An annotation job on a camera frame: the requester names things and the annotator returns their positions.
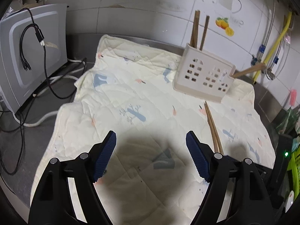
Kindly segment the cream patterned quilted mat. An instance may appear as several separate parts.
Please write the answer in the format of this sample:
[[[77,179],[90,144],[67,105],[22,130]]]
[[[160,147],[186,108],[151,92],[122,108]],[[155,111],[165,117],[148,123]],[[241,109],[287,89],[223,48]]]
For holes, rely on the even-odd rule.
[[[102,36],[96,63],[61,106],[37,168],[36,188],[50,158],[77,157],[116,133],[107,171],[95,185],[114,224],[189,224],[207,190],[185,138],[213,143],[204,101],[173,88],[181,57]]]

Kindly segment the pink brush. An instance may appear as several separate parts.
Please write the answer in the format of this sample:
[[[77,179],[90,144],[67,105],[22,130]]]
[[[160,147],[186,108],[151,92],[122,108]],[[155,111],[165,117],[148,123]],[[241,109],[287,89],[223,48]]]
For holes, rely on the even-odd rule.
[[[290,91],[290,100],[289,100],[289,105],[290,107],[294,107],[295,103],[296,103],[296,98],[297,98],[297,90],[296,89],[292,89]]]

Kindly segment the green plastic items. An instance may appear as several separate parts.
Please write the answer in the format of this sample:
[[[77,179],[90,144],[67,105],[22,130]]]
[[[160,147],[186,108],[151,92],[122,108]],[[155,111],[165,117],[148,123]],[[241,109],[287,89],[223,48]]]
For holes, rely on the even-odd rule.
[[[296,111],[291,107],[285,112],[280,123],[275,127],[276,132],[292,137],[292,147],[287,171],[289,180],[292,182],[292,190],[295,197],[299,195],[299,109]]]

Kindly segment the cream perforated utensil holder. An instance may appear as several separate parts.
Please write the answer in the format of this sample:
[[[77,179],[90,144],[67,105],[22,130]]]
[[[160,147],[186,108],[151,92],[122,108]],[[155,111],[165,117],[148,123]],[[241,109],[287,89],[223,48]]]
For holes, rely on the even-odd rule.
[[[186,45],[173,80],[179,92],[220,103],[234,78],[236,66],[213,53]]]

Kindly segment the grey microwave oven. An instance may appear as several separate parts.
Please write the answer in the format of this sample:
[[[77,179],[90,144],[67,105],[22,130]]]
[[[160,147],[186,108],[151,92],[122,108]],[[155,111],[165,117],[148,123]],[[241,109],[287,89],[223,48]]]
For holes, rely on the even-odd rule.
[[[51,4],[1,21],[1,96],[16,113],[67,62],[65,4]]]

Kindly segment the wooden chopstick of bundle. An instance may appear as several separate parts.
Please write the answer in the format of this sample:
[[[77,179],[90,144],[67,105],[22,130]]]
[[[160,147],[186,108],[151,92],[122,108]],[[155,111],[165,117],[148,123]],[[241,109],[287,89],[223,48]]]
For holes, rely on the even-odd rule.
[[[194,20],[193,20],[193,27],[192,27],[192,33],[191,33],[191,39],[190,39],[190,46],[193,47],[194,46],[194,30],[195,30],[195,25],[197,24],[196,20],[197,20],[197,10],[194,13]]]
[[[239,78],[240,76],[243,76],[243,75],[246,75],[246,74],[249,74],[249,73],[252,73],[252,72],[257,72],[257,71],[261,71],[261,70],[264,70],[266,68],[266,65],[263,64],[263,63],[257,63],[241,72],[237,72],[237,73],[234,73],[231,77],[232,78]]]
[[[195,30],[194,30],[194,48],[197,48],[197,42],[198,42],[198,28],[199,28],[199,19],[200,19],[200,11],[197,10],[197,24],[195,25]]]

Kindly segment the wooden chopstick far right long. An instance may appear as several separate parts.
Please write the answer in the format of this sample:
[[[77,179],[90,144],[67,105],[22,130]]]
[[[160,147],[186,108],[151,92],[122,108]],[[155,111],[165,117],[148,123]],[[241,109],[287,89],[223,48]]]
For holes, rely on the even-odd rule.
[[[215,125],[215,123],[214,123],[214,120],[213,120],[213,117],[212,117],[211,111],[210,111],[210,109],[209,109],[209,106],[208,106],[208,112],[209,112],[209,114],[210,114],[211,121],[212,121],[212,124],[213,124],[213,127],[214,127],[214,131],[215,131],[216,139],[217,139],[218,146],[219,146],[219,153],[223,155],[223,154],[224,154],[223,147],[222,147],[221,140],[220,140],[220,137],[219,137],[219,134],[218,134],[218,131],[217,131],[216,125]]]

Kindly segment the wooden chopstick curved middle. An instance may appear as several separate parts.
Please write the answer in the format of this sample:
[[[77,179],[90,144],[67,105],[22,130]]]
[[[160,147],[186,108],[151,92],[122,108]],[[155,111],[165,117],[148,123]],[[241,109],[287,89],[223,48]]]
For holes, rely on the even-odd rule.
[[[213,124],[212,124],[212,120],[211,120],[211,117],[210,117],[210,114],[209,114],[209,108],[208,108],[207,102],[204,102],[204,107],[205,107],[205,111],[206,111],[207,122],[208,122],[209,128],[211,130],[211,136],[212,136],[213,145],[214,145],[214,152],[219,152],[219,146],[218,146],[218,142],[217,142],[217,139],[216,139],[215,130],[214,130],[214,127],[213,127]]]

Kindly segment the wooden chopstick leftmost of bundle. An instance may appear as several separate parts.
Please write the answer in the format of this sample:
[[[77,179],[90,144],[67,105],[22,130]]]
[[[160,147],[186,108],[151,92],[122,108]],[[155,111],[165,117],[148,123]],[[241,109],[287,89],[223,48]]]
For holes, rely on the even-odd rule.
[[[243,76],[243,75],[246,75],[246,74],[249,74],[249,73],[252,73],[252,72],[257,72],[257,71],[261,71],[261,70],[264,70],[266,68],[266,65],[263,64],[263,63],[257,63],[241,72],[237,72],[237,73],[234,73],[231,77],[232,78],[239,78],[240,76]]]

